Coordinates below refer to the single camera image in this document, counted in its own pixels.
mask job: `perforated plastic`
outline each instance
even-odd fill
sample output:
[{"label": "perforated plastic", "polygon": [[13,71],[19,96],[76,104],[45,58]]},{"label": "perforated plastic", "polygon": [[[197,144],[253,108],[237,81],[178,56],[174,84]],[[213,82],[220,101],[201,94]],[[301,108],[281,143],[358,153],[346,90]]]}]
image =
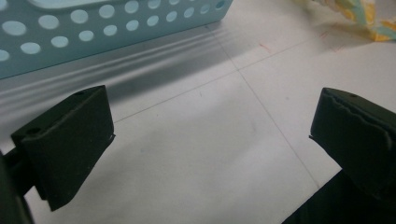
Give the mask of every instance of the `perforated plastic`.
[{"label": "perforated plastic", "polygon": [[0,0],[0,78],[220,21],[233,0]]}]

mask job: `red mark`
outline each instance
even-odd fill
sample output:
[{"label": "red mark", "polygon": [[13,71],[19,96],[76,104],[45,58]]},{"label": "red mark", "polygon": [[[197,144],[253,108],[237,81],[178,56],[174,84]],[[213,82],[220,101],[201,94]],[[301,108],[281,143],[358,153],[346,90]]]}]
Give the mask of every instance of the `red mark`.
[{"label": "red mark", "polygon": [[338,47],[338,48],[332,48],[332,51],[334,51],[334,53],[338,53],[338,52],[341,52],[344,48],[345,48],[345,44],[343,44],[343,45],[341,45],[340,47]]},{"label": "red mark", "polygon": [[268,53],[271,53],[271,52],[272,52],[271,49],[268,48],[267,46],[265,46],[264,44],[260,43],[260,46],[261,46],[262,48],[266,49],[266,50],[268,51]]},{"label": "red mark", "polygon": [[328,31],[325,31],[325,32],[323,32],[319,37],[321,38],[321,39],[324,39],[324,38],[326,38],[326,36],[329,34],[329,32]]}]

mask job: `circular hole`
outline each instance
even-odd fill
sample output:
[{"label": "circular hole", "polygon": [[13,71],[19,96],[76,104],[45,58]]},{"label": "circular hole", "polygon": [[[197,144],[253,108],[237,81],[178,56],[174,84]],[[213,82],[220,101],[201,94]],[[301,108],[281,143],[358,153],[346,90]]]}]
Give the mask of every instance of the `circular hole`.
[{"label": "circular hole", "polygon": [[26,26],[19,21],[6,21],[2,27],[9,35],[24,35],[26,33]]},{"label": "circular hole", "polygon": [[148,0],[148,7],[151,9],[159,7],[161,4],[161,0]]},{"label": "circular hole", "polygon": [[115,35],[117,33],[117,26],[108,25],[103,29],[103,33],[105,33],[105,35]]},{"label": "circular hole", "polygon": [[169,0],[169,4],[172,6],[176,5],[179,2],[180,2],[180,0]]},{"label": "circular hole", "polygon": [[210,5],[209,4],[205,4],[201,7],[201,14],[206,14],[210,9]]},{"label": "circular hole", "polygon": [[9,53],[5,50],[0,49],[0,62],[5,62],[9,59]]},{"label": "circular hole", "polygon": [[58,18],[51,16],[51,15],[46,15],[46,16],[40,17],[38,19],[38,23],[40,24],[41,27],[43,27],[44,29],[48,29],[48,30],[53,30],[59,26]]},{"label": "circular hole", "polygon": [[160,18],[158,16],[151,16],[148,18],[148,26],[155,26],[157,25]]},{"label": "circular hole", "polygon": [[88,13],[84,10],[77,9],[70,14],[73,22],[82,24],[88,20]]},{"label": "circular hole", "polygon": [[189,7],[186,9],[186,11],[184,12],[184,17],[185,18],[189,18],[192,16],[192,14],[194,14],[194,8],[193,7]]},{"label": "circular hole", "polygon": [[24,43],[21,45],[21,50],[27,54],[37,54],[41,51],[41,47],[37,43]]},{"label": "circular hole", "polygon": [[139,9],[137,1],[129,1],[125,4],[125,11],[128,13],[135,13]]},{"label": "circular hole", "polygon": [[0,11],[6,9],[8,7],[7,0],[0,0]]},{"label": "circular hole", "polygon": [[87,42],[93,40],[93,32],[92,31],[83,31],[78,35],[79,39]]},{"label": "circular hole", "polygon": [[26,133],[29,135],[35,135],[38,134],[41,131],[41,129],[39,128],[33,128],[33,129],[29,129]]},{"label": "circular hole", "polygon": [[69,39],[64,36],[55,36],[50,42],[56,48],[64,48],[69,44]]},{"label": "circular hole", "polygon": [[174,21],[176,18],[177,18],[177,12],[175,11],[169,12],[169,14],[166,16],[166,20],[169,22]]},{"label": "circular hole", "polygon": [[220,1],[218,2],[218,4],[216,5],[216,9],[222,9],[225,5],[225,1]]},{"label": "circular hole", "polygon": [[139,27],[139,21],[128,21],[126,23],[126,29],[129,31],[135,31]]},{"label": "circular hole", "polygon": [[111,5],[105,5],[100,7],[99,9],[99,15],[105,19],[111,18],[114,16],[115,9]]}]

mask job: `white table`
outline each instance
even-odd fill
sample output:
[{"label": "white table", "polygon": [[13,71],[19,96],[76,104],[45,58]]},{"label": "white table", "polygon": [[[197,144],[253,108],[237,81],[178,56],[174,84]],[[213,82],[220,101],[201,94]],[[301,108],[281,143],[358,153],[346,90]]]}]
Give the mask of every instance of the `white table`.
[{"label": "white table", "polygon": [[67,206],[29,191],[36,223],[282,222],[340,170],[308,139],[323,87],[396,111],[395,44],[341,20],[234,0],[222,22],[0,80],[3,152],[69,94],[107,86],[114,143]]}]

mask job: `black device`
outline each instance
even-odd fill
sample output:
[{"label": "black device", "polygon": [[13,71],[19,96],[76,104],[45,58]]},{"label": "black device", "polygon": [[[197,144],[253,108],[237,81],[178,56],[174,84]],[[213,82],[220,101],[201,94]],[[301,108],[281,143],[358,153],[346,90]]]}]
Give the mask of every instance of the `black device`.
[{"label": "black device", "polygon": [[284,224],[396,223],[396,114],[324,88],[310,138],[342,171]]},{"label": "black device", "polygon": [[11,135],[0,152],[0,223],[33,223],[23,195],[35,186],[51,211],[68,204],[114,139],[106,87],[67,97]]}]

